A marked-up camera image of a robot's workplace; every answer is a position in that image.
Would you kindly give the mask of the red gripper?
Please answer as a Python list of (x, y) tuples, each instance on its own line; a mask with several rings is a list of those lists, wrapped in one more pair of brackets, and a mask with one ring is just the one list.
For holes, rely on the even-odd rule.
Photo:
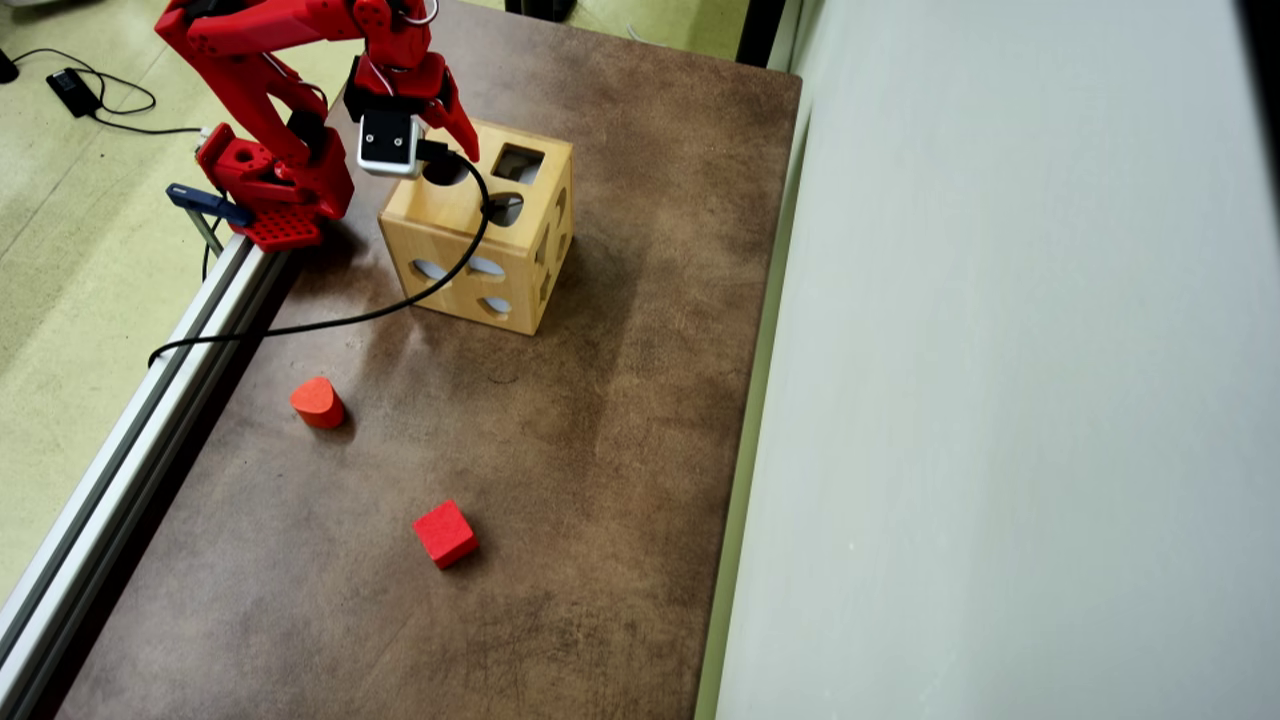
[(353, 58), (344, 88), (344, 109), (351, 120), (367, 110), (403, 111), (444, 129), (471, 163), (481, 159), (477, 132), (457, 99), (452, 73), (443, 55), (428, 53), (413, 68), (394, 70), (361, 54)]

